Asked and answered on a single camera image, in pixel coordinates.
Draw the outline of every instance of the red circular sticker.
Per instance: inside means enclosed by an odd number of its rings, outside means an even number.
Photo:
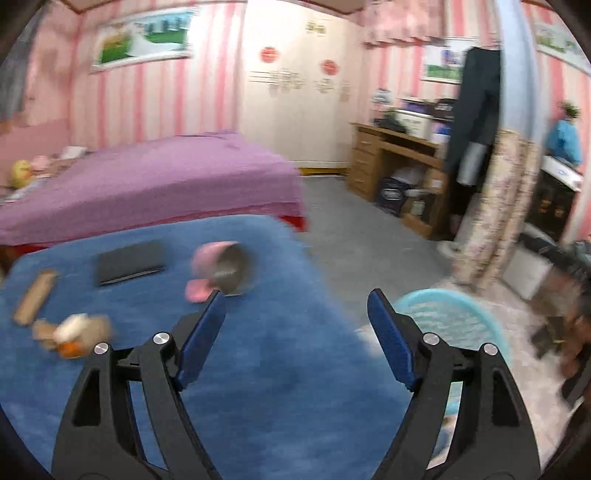
[[[320,64],[322,71],[329,76],[334,76],[339,72],[339,66],[332,60],[325,60]]]
[[[261,50],[261,61],[264,63],[273,63],[279,58],[279,52],[274,47],[265,47]]]

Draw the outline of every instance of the floral curtain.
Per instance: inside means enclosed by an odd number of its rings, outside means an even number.
[[[45,7],[37,11],[0,66],[0,122],[10,120],[22,110],[29,54],[44,12]]]
[[[533,142],[499,131],[472,236],[453,266],[458,283],[484,290],[499,277],[527,215],[539,163]]]
[[[363,41],[431,41],[444,37],[443,0],[366,0]]]

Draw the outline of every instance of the green plant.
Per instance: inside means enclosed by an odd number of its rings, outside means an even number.
[[[560,104],[560,106],[562,107],[562,110],[564,110],[566,116],[569,118],[575,119],[581,115],[581,110],[577,108],[572,102],[565,100]]]

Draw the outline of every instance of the purple bedspread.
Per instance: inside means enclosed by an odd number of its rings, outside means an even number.
[[[303,216],[286,159],[234,132],[173,137],[82,158],[0,206],[0,244],[49,244],[218,212]]]

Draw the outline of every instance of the orange toy part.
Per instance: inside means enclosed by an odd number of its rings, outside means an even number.
[[[84,356],[82,345],[79,342],[65,342],[57,346],[62,358],[80,358]]]

